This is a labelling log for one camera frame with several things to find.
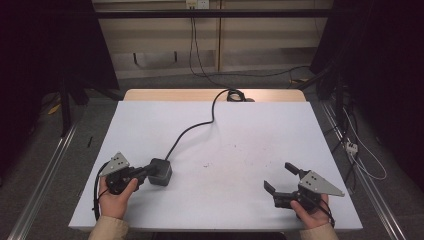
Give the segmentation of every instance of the metal rail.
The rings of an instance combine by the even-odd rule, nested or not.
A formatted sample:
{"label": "metal rail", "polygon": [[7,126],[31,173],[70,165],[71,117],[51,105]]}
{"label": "metal rail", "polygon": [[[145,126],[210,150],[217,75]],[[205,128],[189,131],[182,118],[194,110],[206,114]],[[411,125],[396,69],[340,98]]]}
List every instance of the metal rail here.
{"label": "metal rail", "polygon": [[[335,112],[329,103],[321,102],[321,106],[324,109],[325,114],[331,124],[331,126],[335,129],[336,136],[339,140],[342,139],[342,133],[339,128],[336,127],[337,122],[334,119]],[[364,164],[362,163],[361,158],[357,160],[358,164],[361,164],[361,167],[365,169]],[[390,209],[383,195],[378,190],[377,186],[374,183],[374,180],[369,177],[367,174],[364,174],[359,168],[355,168],[355,174],[357,174],[359,180],[361,181],[362,186],[364,187],[375,211],[377,212],[378,217],[380,218],[382,224],[384,225],[387,233],[390,238],[393,240],[405,240],[407,239],[405,234],[403,233],[399,223],[396,220],[393,211]]]}
{"label": "metal rail", "polygon": [[53,182],[53,178],[59,169],[60,163],[62,162],[66,150],[68,149],[69,144],[71,143],[71,140],[74,136],[77,123],[82,117],[82,114],[79,115],[80,116],[77,116],[77,119],[74,121],[74,124],[71,126],[68,133],[64,137],[60,138],[56,150],[51,157],[50,162],[48,163],[47,168],[41,177],[41,180],[38,182],[37,187],[28,200],[7,240],[24,240],[27,237],[32,223],[34,222],[44,201],[45,195],[47,194],[50,185]]}
{"label": "metal rail", "polygon": [[354,9],[176,9],[176,10],[99,10],[96,12],[49,10],[42,15],[69,18],[326,18],[354,14]]}

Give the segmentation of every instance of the metal bracket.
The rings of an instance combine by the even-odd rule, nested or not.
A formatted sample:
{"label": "metal bracket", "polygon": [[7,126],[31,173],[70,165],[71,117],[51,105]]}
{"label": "metal bracket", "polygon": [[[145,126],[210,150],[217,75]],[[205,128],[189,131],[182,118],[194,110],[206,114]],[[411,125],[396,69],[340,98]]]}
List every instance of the metal bracket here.
{"label": "metal bracket", "polygon": [[129,166],[130,166],[130,163],[127,161],[124,155],[122,155],[121,152],[118,152],[115,154],[114,157],[110,159],[109,163],[106,165],[103,171],[99,174],[99,176],[104,177],[106,175],[109,175],[121,169],[127,168]]}
{"label": "metal bracket", "polygon": [[314,193],[325,193],[328,195],[344,197],[344,192],[338,189],[336,186],[325,180],[318,173],[310,171],[303,177],[299,186],[306,188]]}

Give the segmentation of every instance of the sleeve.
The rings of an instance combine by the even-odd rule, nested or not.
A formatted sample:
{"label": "sleeve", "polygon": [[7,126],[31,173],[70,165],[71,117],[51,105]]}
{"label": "sleeve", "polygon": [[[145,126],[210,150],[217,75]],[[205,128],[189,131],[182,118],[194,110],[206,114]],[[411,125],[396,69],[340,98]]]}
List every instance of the sleeve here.
{"label": "sleeve", "polygon": [[119,240],[125,239],[128,232],[128,223],[106,216],[100,216],[99,220],[91,231],[89,240]]}
{"label": "sleeve", "polygon": [[300,238],[302,240],[338,240],[333,227],[327,223],[320,227],[316,227],[309,230],[300,231]]}

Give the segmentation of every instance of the table surface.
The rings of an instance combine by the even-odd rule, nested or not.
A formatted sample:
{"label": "table surface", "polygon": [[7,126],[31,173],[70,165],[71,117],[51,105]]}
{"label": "table surface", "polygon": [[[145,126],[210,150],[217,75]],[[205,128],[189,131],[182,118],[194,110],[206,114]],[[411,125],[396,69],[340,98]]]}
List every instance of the table surface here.
{"label": "table surface", "polygon": [[[95,225],[92,191],[95,175],[104,162],[118,151],[134,167],[165,157],[184,129],[210,120],[211,101],[219,91],[201,90],[209,94],[210,102],[205,102],[168,101],[172,92],[182,99],[182,92],[187,90],[130,90],[131,98],[127,94],[125,101],[118,104],[69,226],[91,230]],[[265,96],[268,90],[243,91],[246,97],[258,101],[262,98],[255,92]],[[154,101],[131,101],[139,99],[134,92],[153,94]],[[275,96],[298,95],[290,90],[270,92]],[[166,93],[165,101],[158,93]],[[169,185],[154,186],[146,180],[130,198],[125,220],[131,228],[273,232],[301,229],[294,212],[275,208],[272,196],[263,189],[263,181],[267,180],[277,191],[297,190],[299,179],[284,169],[285,162],[314,170],[346,193],[310,104],[304,97],[297,102],[274,101],[277,102],[218,102],[216,121],[192,129],[171,154],[173,175]],[[336,230],[362,228],[348,194],[331,196],[330,207]]]}

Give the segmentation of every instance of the human hand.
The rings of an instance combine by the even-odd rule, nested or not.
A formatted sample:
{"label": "human hand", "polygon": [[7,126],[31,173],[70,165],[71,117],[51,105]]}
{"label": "human hand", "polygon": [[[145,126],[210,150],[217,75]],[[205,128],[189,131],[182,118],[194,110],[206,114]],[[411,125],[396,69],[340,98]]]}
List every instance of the human hand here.
{"label": "human hand", "polygon": [[137,188],[138,180],[131,179],[128,186],[120,195],[114,195],[109,192],[106,185],[106,177],[100,178],[99,184],[99,204],[103,216],[123,219],[127,211],[128,199]]}
{"label": "human hand", "polygon": [[[328,195],[321,194],[321,199],[322,201],[320,203],[320,206],[328,211]],[[297,201],[291,201],[290,206],[302,220],[306,230],[320,227],[329,223],[329,217],[320,209],[316,209],[315,212],[309,214]]]}

